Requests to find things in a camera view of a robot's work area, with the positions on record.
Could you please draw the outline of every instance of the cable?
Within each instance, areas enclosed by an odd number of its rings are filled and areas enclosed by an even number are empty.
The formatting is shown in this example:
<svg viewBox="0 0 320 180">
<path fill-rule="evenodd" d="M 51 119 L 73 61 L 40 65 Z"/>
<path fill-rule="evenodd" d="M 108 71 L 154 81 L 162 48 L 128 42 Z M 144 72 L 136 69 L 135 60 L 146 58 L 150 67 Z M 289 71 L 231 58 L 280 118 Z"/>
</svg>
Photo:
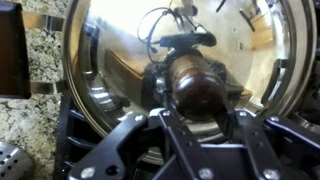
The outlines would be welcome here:
<svg viewBox="0 0 320 180">
<path fill-rule="evenodd" d="M 152 12 L 158 11 L 158 10 L 164 10 L 164 11 L 162 12 L 161 16 L 160 16 L 160 17 L 155 21 L 155 23 L 153 24 L 153 26 L 152 26 L 152 28 L 150 29 L 149 34 L 148 34 L 148 36 L 147 36 L 147 38 L 146 38 L 147 41 L 145 41 L 145 40 L 143 40 L 143 39 L 140 37 L 140 26 L 141 26 L 141 23 L 143 22 L 143 20 L 144 20 L 149 14 L 151 14 Z M 171 14 L 171 15 L 173 16 L 173 18 L 174 18 L 174 20 L 175 20 L 175 22 L 176 22 L 176 24 L 177 24 L 177 26 L 178 26 L 178 29 L 181 31 L 181 27 L 180 27 L 180 25 L 179 25 L 179 23 L 178 23 L 178 19 L 180 20 L 181 25 L 182 25 L 182 27 L 184 28 L 184 21 L 183 21 L 182 16 L 181 16 L 179 13 L 174 12 L 174 11 L 172 11 L 171 9 L 165 8 L 165 7 L 155 8 L 155 9 L 149 11 L 148 13 L 146 13 L 146 14 L 142 17 L 142 19 L 141 19 L 141 21 L 140 21 L 140 23 L 139 23 L 138 29 L 137 29 L 137 37 L 138 37 L 138 39 L 139 39 L 142 43 L 146 44 L 149 59 L 150 59 L 150 61 L 153 62 L 153 63 L 154 63 L 155 61 L 154 61 L 154 60 L 152 59 L 152 57 L 151 57 L 150 50 L 151 50 L 151 52 L 153 52 L 153 53 L 157 53 L 157 49 L 154 48 L 154 47 L 152 47 L 151 45 L 153 45 L 153 44 L 159 44 L 160 41 L 152 42 L 152 41 L 151 41 L 151 40 L 152 40 L 152 36 L 153 36 L 153 33 L 154 33 L 155 28 L 156 28 L 157 24 L 159 23 L 159 21 L 160 21 L 164 16 L 166 16 L 167 14 Z"/>
<path fill-rule="evenodd" d="M 173 12 L 171 9 L 166 8 L 166 7 L 155 8 L 155 9 L 152 9 L 151 11 L 147 12 L 147 13 L 142 17 L 142 19 L 141 19 L 141 21 L 140 21 L 140 23 L 139 23 L 139 25 L 138 25 L 138 29 L 137 29 L 137 37 L 138 37 L 138 39 L 139 39 L 142 43 L 144 43 L 144 44 L 146 44 L 147 42 L 144 41 L 144 40 L 140 37 L 140 26 L 141 26 L 143 20 L 144 20 L 149 14 L 151 14 L 151 13 L 153 13 L 153 12 L 155 12 L 155 11 L 158 11 L 158 10 L 166 10 L 166 11 L 168 11 L 170 14 L 172 14 L 172 16 L 173 16 L 173 17 L 175 18 L 175 20 L 176 20 L 176 17 L 174 16 L 174 12 Z"/>
</svg>

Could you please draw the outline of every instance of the screw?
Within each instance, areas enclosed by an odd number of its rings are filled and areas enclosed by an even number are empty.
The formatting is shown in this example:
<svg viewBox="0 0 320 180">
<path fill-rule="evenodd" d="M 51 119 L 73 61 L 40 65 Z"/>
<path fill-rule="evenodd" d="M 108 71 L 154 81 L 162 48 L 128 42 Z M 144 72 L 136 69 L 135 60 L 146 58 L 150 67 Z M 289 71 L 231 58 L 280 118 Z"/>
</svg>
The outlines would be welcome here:
<svg viewBox="0 0 320 180">
<path fill-rule="evenodd" d="M 163 77 L 157 78 L 157 80 L 156 80 L 156 91 L 157 91 L 159 94 L 163 94 L 165 88 L 166 88 L 165 79 L 164 79 Z"/>
<path fill-rule="evenodd" d="M 214 174 L 209 168 L 202 168 L 199 170 L 199 176 L 203 180 L 213 179 Z"/>
<path fill-rule="evenodd" d="M 134 118 L 135 121 L 141 121 L 142 119 L 143 119 L 143 115 L 139 115 Z"/>
<path fill-rule="evenodd" d="M 263 171 L 263 175 L 268 180 L 279 180 L 280 179 L 280 173 L 276 169 L 266 169 Z"/>
<path fill-rule="evenodd" d="M 83 179 L 92 178 L 94 176 L 94 173 L 95 173 L 94 167 L 85 168 L 81 171 L 81 178 Z"/>
<path fill-rule="evenodd" d="M 247 112 L 241 111 L 241 112 L 239 113 L 239 115 L 240 115 L 240 116 L 247 116 Z"/>
<path fill-rule="evenodd" d="M 279 118 L 277 116 L 272 116 L 270 118 L 271 121 L 275 121 L 275 122 L 278 122 L 279 121 Z"/>
</svg>

